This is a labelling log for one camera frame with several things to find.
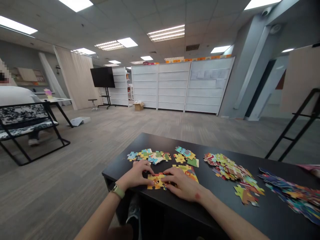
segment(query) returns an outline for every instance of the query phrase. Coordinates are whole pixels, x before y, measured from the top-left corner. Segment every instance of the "air vent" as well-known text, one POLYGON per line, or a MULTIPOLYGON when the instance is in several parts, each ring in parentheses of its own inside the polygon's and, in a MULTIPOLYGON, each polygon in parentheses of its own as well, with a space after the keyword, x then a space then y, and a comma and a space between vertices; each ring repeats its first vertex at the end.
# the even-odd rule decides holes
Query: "air vent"
POLYGON ((198 50, 199 47, 200 47, 200 44, 194 44, 194 45, 186 46, 186 52, 192 51, 192 50, 198 50))

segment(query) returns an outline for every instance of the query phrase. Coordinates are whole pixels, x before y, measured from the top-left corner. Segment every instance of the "person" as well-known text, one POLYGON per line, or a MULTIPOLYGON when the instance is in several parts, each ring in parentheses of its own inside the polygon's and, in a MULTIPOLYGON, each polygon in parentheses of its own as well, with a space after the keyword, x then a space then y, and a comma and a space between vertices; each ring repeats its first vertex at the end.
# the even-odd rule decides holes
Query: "person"
MULTIPOLYGON (((1 74, 1 81, 6 82, 6 78, 4 74, 1 74)), ((23 87, 15 87, 15 86, 0 86, 0 106, 7 105, 16 105, 16 104, 26 104, 26 103, 37 103, 41 102, 40 99, 29 89, 23 87)), ((19 123, 14 126, 6 126, 7 129, 13 128, 23 128, 29 127, 35 124, 39 124, 41 122, 47 121, 46 119, 36 119, 31 120, 24 123, 19 123)), ((28 134, 28 144, 29 146, 37 146, 39 145, 39 131, 33 131, 28 134)))
MULTIPOLYGON (((138 185, 153 186, 152 180, 142 176, 142 172, 145 170, 154 175, 148 161, 134 162, 133 167, 116 181, 116 185, 124 192, 128 188, 138 185)), ((162 178, 162 182, 174 182, 179 186, 177 188, 168 183, 167 189, 179 198, 202 205, 231 239, 268 239, 258 229, 221 202, 208 189, 187 177, 180 168, 169 168, 163 174, 171 175, 162 178)), ((110 191, 80 230, 75 240, 132 239, 135 233, 130 224, 121 226, 121 229, 108 229, 120 200, 121 197, 117 193, 110 191)))

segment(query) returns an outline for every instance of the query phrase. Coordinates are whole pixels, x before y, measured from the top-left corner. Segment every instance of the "wristwatch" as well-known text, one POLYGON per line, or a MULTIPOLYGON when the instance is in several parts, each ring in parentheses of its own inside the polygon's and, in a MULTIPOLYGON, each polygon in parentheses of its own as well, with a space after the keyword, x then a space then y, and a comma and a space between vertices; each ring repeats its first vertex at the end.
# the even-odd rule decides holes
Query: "wristwatch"
POLYGON ((117 194, 121 199, 124 198, 124 191, 122 189, 119 188, 119 186, 116 183, 112 183, 112 185, 114 184, 113 189, 111 190, 111 192, 114 192, 115 194, 117 194))

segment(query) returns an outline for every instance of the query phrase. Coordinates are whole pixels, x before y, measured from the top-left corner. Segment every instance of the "cardboard box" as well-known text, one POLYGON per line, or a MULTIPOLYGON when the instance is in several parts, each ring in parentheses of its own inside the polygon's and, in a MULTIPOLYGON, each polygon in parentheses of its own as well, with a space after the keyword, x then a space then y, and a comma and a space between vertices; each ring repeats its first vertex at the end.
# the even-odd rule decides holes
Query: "cardboard box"
POLYGON ((134 110, 141 111, 141 110, 143 110, 143 106, 144 106, 143 103, 135 103, 134 104, 134 110))

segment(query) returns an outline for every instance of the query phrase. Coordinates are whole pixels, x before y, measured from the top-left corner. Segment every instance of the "television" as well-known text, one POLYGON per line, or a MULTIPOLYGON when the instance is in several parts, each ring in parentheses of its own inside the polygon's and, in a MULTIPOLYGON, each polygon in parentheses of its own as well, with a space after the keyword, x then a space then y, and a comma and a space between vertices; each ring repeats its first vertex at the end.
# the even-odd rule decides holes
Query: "television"
POLYGON ((95 87, 115 87, 112 67, 91 68, 90 71, 95 87))

